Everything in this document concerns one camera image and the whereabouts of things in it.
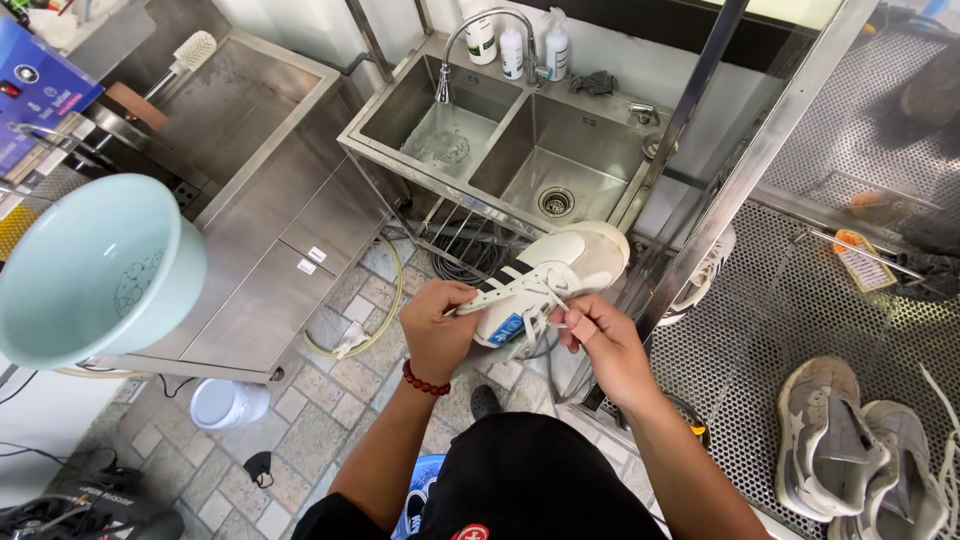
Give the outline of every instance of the blue tongue label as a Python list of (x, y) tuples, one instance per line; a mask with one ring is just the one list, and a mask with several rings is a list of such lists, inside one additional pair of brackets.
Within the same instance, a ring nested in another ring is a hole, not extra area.
[(514, 313), (507, 317), (507, 320), (500, 325), (500, 328), (496, 329), (493, 335), (490, 336), (490, 342), (494, 345), (503, 345), (513, 339), (521, 330), (523, 330), (523, 319)]

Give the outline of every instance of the gray sneaker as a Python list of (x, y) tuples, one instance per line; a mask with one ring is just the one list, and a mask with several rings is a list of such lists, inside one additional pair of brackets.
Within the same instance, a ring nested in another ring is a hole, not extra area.
[(895, 402), (863, 407), (867, 427), (890, 451), (867, 486), (867, 500), (858, 516), (830, 523), (829, 540), (930, 539), (947, 522), (948, 504), (930, 474), (930, 448), (917, 413)]
[(860, 514), (867, 484), (890, 452), (864, 423), (850, 365), (834, 356), (808, 361), (783, 385), (778, 410), (780, 502), (823, 523)]

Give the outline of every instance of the light blue plastic basin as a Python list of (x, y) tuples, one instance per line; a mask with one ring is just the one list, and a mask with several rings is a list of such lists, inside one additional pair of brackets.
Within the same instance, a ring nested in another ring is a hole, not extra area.
[(119, 174), (52, 205), (0, 272), (0, 354), (30, 369), (123, 355), (190, 311), (206, 246), (160, 182)]

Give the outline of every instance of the white bucket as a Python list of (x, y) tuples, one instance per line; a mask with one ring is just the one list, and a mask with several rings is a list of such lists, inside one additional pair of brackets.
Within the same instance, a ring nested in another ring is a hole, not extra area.
[(190, 418), (204, 430), (228, 430), (258, 420), (270, 406), (264, 384), (207, 379), (190, 400)]

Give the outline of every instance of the sink drain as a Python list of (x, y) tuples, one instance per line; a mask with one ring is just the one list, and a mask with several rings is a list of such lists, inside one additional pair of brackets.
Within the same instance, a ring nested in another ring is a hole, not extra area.
[(540, 196), (540, 211), (547, 217), (562, 217), (573, 210), (573, 193), (562, 187), (551, 187)]

